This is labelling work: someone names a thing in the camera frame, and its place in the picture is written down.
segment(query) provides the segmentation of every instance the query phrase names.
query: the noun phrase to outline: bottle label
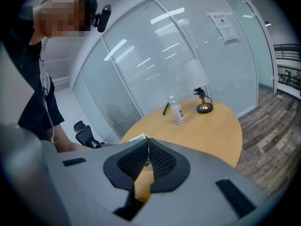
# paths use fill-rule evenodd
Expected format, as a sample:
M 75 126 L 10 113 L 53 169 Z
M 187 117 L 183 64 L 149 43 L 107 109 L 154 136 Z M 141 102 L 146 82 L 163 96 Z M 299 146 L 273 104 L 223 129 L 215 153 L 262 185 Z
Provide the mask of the bottle label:
M 184 120 L 184 114 L 182 112 L 182 109 L 181 109 L 180 105 L 172 108 L 172 110 L 174 112 L 174 116 L 175 116 L 177 121 L 183 121 Z

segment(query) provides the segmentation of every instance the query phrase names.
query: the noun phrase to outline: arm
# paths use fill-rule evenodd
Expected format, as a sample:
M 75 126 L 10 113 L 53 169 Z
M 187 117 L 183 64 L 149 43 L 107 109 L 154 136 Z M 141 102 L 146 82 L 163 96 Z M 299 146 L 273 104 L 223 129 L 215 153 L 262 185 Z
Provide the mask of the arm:
M 55 137 L 54 137 L 55 148 L 58 153 L 92 150 L 89 147 L 74 143 L 71 140 L 69 140 L 69 138 L 67 137 L 66 133 L 64 132 L 60 124 L 54 126 L 54 130 L 55 130 Z M 52 128 L 46 130 L 46 134 L 48 140 L 50 141 L 52 136 Z

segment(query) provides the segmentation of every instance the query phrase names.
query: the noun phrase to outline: wooden floor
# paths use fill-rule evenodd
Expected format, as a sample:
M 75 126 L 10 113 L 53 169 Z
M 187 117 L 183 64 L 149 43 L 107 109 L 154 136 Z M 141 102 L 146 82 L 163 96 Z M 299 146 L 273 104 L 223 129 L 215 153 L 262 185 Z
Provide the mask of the wooden floor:
M 301 103 L 260 90 L 258 107 L 239 119 L 243 150 L 236 169 L 272 195 L 290 182 L 301 152 Z

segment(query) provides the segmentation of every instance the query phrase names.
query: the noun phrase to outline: mesh chair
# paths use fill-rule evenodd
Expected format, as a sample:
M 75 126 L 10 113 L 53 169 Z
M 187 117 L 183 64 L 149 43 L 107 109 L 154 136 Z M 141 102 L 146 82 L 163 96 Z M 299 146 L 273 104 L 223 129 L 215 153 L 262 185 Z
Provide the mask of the mesh chair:
M 90 126 L 85 125 L 83 121 L 77 122 L 73 128 L 77 133 L 75 138 L 81 145 L 90 148 L 101 148 L 101 145 L 105 144 L 104 142 L 100 143 L 94 139 Z

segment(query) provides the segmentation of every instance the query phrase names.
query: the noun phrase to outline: table lamp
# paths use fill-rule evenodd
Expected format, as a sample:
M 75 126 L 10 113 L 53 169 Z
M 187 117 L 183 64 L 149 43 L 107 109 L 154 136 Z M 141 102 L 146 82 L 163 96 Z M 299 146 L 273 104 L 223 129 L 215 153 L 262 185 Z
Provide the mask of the table lamp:
M 202 100 L 202 104 L 197 106 L 197 112 L 201 114 L 209 113 L 213 110 L 212 99 L 205 94 L 205 91 L 201 86 L 205 86 L 209 83 L 209 78 L 197 59 L 188 61 L 185 66 L 185 75 L 188 84 L 188 88 L 194 89 L 195 94 Z M 211 100 L 211 103 L 206 103 L 205 97 Z

